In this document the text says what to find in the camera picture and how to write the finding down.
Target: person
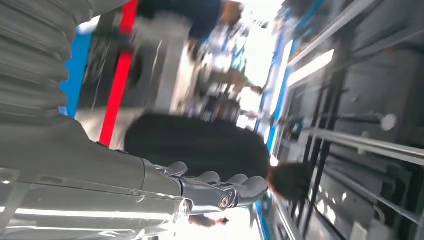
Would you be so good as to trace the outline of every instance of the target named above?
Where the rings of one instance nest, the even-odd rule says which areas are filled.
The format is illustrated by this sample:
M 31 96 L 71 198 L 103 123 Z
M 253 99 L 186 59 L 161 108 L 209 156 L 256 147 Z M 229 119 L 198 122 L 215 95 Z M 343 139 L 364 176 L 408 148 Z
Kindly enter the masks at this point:
M 161 166 L 184 162 L 187 176 L 214 171 L 222 182 L 237 174 L 260 176 L 267 179 L 270 190 L 290 201 L 305 198 L 311 179 L 307 164 L 271 167 L 270 153 L 259 134 L 219 119 L 206 122 L 145 113 L 126 131 L 124 151 Z
M 262 95 L 264 93 L 262 87 L 253 84 L 243 73 L 232 67 L 228 70 L 228 72 L 213 70 L 210 74 L 209 82 L 227 85 L 228 90 L 229 87 L 234 86 L 233 91 L 237 94 L 244 88 L 250 88 L 252 92 L 258 95 Z
M 153 19 L 168 12 L 187 18 L 192 23 L 190 45 L 206 39 L 217 25 L 234 25 L 242 16 L 241 4 L 225 0 L 142 0 L 137 15 Z

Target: fluorescent light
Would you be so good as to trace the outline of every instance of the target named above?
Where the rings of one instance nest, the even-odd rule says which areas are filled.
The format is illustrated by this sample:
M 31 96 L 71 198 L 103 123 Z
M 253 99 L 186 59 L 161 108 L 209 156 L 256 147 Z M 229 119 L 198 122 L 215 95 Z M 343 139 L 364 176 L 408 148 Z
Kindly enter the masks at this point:
M 295 83 L 299 82 L 300 80 L 308 77 L 309 75 L 327 66 L 332 61 L 333 55 L 334 55 L 334 49 L 315 58 L 306 66 L 292 73 L 290 77 L 288 78 L 287 86 L 290 87 L 294 85 Z
M 5 211 L 5 207 L 0 207 L 0 213 Z M 62 211 L 62 210 L 42 210 L 18 208 L 16 214 L 38 215 L 52 217 L 79 217 L 79 218 L 107 218 L 107 219 L 145 219 L 145 220 L 165 220 L 170 221 L 172 215 L 154 212 L 122 212 L 122 211 Z
M 7 229 L 33 229 L 57 231 L 84 231 L 84 232 L 133 232 L 132 229 L 102 229 L 102 228 L 70 228 L 70 227 L 43 227 L 43 226 L 8 226 Z

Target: bright light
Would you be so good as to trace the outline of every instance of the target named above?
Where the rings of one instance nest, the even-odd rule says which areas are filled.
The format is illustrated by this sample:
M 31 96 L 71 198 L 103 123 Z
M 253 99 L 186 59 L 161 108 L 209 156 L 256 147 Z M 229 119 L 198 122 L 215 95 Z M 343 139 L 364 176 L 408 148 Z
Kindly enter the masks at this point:
M 324 203 L 323 200 L 319 201 L 318 205 L 316 205 L 316 209 L 318 210 L 318 212 L 320 212 L 321 214 L 325 213 L 326 210 L 326 205 Z
M 327 66 L 332 61 L 333 55 L 334 55 L 334 49 L 315 58 L 306 66 L 292 73 L 290 77 L 288 78 L 287 86 L 290 87 L 294 85 L 295 83 L 299 82 L 300 80 L 308 77 L 309 75 Z
M 268 138 L 270 137 L 270 132 L 271 132 L 271 127 L 269 126 L 266 131 L 265 134 L 263 135 L 263 143 L 267 144 L 268 143 Z
M 327 218 L 331 224 L 336 223 L 336 213 L 330 206 L 327 206 Z
M 170 221 L 172 216 L 166 213 L 154 212 L 121 212 L 121 211 L 62 211 L 18 208 L 16 214 L 52 216 L 52 217 L 79 217 L 79 218 L 108 218 L 108 219 L 146 219 Z
M 271 155 L 271 160 L 269 162 L 271 164 L 271 167 L 277 167 L 279 163 L 278 159 L 273 155 Z
M 293 46 L 293 40 L 291 40 L 290 42 L 287 43 L 287 45 L 285 45 L 284 50 L 282 52 L 281 66 L 277 76 L 278 80 L 275 85 L 275 92 L 271 102 L 271 111 L 270 111 L 271 113 L 273 113 L 277 108 L 278 100 L 280 98 L 280 93 L 281 93 L 281 87 L 284 81 L 284 76 L 286 74 L 287 64 L 289 63 L 290 52 L 292 51 L 292 46 Z
M 91 21 L 84 22 L 78 26 L 78 31 L 82 34 L 93 32 L 99 24 L 100 16 L 93 17 Z
M 341 202 L 344 203 L 346 198 L 348 198 L 348 194 L 345 192 L 343 193 L 343 196 L 341 197 Z
M 7 229 L 33 229 L 57 231 L 84 231 L 84 232 L 132 232 L 132 229 L 102 229 L 102 228 L 69 228 L 69 227 L 43 227 L 43 226 L 8 226 Z

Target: hand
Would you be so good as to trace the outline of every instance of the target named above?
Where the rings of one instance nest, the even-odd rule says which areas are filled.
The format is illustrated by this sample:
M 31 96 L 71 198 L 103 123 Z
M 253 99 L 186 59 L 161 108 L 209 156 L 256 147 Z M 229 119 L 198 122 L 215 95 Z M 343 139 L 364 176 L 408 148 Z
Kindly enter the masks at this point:
M 224 217 L 224 218 L 218 219 L 216 221 L 216 224 L 217 225 L 227 225 L 228 222 L 229 222 L 228 219 L 226 217 Z

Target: blue stripe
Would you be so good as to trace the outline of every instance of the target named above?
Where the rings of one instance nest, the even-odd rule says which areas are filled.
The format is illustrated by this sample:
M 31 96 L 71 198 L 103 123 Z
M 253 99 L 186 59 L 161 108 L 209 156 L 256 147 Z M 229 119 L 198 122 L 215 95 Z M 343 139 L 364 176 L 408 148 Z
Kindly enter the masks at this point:
M 69 71 L 69 79 L 60 85 L 60 89 L 67 95 L 66 112 L 71 118 L 75 118 L 77 114 L 78 101 L 81 86 L 83 85 L 91 41 L 91 33 L 77 34 L 72 44 L 72 58 L 65 63 Z
M 299 47 L 299 43 L 300 41 L 297 39 L 293 41 L 293 46 L 291 47 L 291 50 L 290 50 L 290 57 L 292 57 L 295 54 L 296 49 Z M 277 106 L 275 108 L 275 115 L 274 115 L 275 121 L 278 121 L 281 117 L 281 114 L 283 113 L 284 100 L 285 100 L 286 91 L 287 91 L 287 83 L 289 81 L 290 74 L 292 73 L 292 69 L 293 68 L 291 66 L 288 66 L 285 69 L 284 79 L 282 81 L 282 86 L 281 86 L 281 92 L 279 94 Z M 272 150 L 274 137 L 276 133 L 277 133 L 277 127 L 274 125 L 271 127 L 269 131 L 269 137 L 268 137 L 268 143 L 267 143 L 267 147 L 270 152 Z
M 272 240 L 271 231 L 270 231 L 270 228 L 269 228 L 269 225 L 268 225 L 268 221 L 267 221 L 266 217 L 264 216 L 264 214 L 262 213 L 262 203 L 261 203 L 261 201 L 256 202 L 256 211 L 257 211 L 257 215 L 259 217 L 259 224 L 262 228 L 263 239 L 264 240 Z

